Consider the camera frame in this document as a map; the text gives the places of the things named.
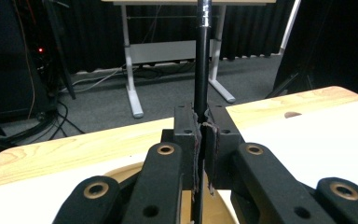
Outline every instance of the black pole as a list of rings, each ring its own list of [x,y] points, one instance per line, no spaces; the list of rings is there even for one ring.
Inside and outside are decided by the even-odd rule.
[[[208,76],[209,48],[211,39],[212,1],[198,0],[197,4],[197,39],[196,39],[196,77],[194,91],[194,111],[199,117],[198,123],[206,121],[205,111],[208,109]],[[201,125],[201,145],[197,174],[200,178],[199,191],[194,194],[191,204],[191,220],[195,224],[202,223],[203,171],[205,158],[205,128]]]

